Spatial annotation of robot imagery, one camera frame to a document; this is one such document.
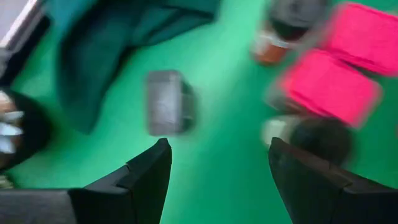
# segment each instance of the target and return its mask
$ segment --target green fabric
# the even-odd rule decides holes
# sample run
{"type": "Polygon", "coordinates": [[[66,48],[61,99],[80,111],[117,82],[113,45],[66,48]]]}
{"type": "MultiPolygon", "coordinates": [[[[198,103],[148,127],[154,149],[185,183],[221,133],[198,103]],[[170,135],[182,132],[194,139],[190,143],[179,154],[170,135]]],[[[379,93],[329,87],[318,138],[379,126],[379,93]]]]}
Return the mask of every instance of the green fabric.
{"type": "Polygon", "coordinates": [[[152,45],[211,22],[219,0],[52,1],[58,37],[57,91],[74,127],[89,133],[129,48],[152,45]]]}

